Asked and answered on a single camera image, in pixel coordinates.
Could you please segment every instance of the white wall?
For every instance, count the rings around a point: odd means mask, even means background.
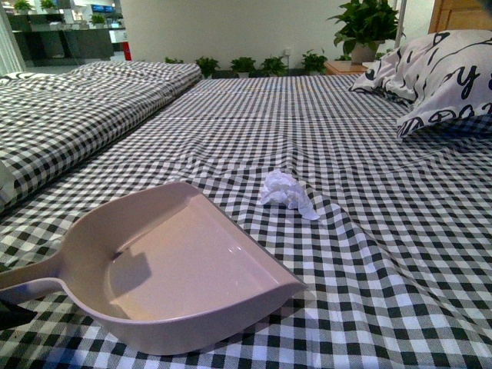
[[[269,56],[292,49],[290,68],[301,68],[307,50],[329,59],[342,54],[333,45],[342,27],[326,21],[340,14],[347,0],[121,0],[134,60],[164,61],[165,57],[193,62],[200,56],[230,61],[251,56],[259,67]],[[427,33],[434,0],[408,0],[407,39]]]

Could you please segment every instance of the wooden nightstand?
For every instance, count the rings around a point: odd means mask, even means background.
[[[363,65],[352,64],[351,61],[326,61],[324,68],[326,75],[355,75],[367,71]]]

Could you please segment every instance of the plant pot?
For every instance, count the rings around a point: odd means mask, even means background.
[[[362,64],[365,62],[373,62],[376,57],[376,50],[372,50],[369,46],[356,44],[354,50],[351,53],[352,64]]]

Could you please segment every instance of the green plant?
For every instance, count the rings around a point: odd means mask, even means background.
[[[185,62],[185,61],[183,61],[182,59],[176,59],[176,58],[171,59],[171,58],[168,58],[167,56],[166,56],[166,58],[164,59],[164,61],[165,61],[166,63],[169,63],[169,64],[183,64],[183,63]]]
[[[41,9],[56,9],[53,0],[41,0]]]
[[[252,73],[256,71],[254,63],[256,63],[256,60],[253,58],[241,56],[240,58],[231,60],[231,68],[235,73]]]
[[[283,63],[281,56],[271,56],[270,58],[266,58],[263,63],[261,63],[263,67],[261,71],[265,75],[286,75],[287,74],[287,66]]]
[[[91,15],[91,23],[93,25],[103,25],[106,23],[106,18],[100,14],[93,14]]]
[[[27,2],[27,0],[17,0],[14,4],[15,10],[31,10],[32,6]]]
[[[202,56],[195,60],[195,62],[200,67],[201,73],[205,78],[209,75],[213,75],[218,68],[218,61],[213,58],[206,58]]]
[[[355,44],[368,45],[377,50],[377,42],[394,40],[397,36],[398,11],[389,6],[387,0],[351,0],[340,5],[345,12],[329,19],[344,22],[345,26],[335,33],[335,46],[344,43],[344,54],[350,54]]]
[[[302,64],[304,64],[304,70],[306,73],[310,71],[324,71],[324,63],[328,60],[324,55],[318,55],[312,52],[313,50],[308,50],[306,54],[303,54],[304,58]]]
[[[374,57],[374,60],[379,60],[379,59],[381,59],[382,57],[384,57],[384,56],[385,56],[388,52],[390,52],[390,51],[391,51],[391,49],[390,49],[390,48],[387,48],[387,49],[386,49],[386,52],[378,52],[378,53],[376,54],[376,56]]]
[[[349,61],[349,60],[352,60],[352,57],[349,54],[343,54],[343,55],[340,55],[335,60],[336,61]]]

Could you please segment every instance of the checkered bed sheet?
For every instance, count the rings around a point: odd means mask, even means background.
[[[354,76],[201,81],[4,214],[0,262],[52,254],[99,204],[186,181],[307,285],[233,337],[184,355],[133,351],[64,295],[23,304],[4,367],[492,367],[492,141],[427,128]],[[280,168],[321,215],[258,204]]]
[[[0,160],[25,198],[132,129],[200,78],[197,65],[101,61],[0,86]]]

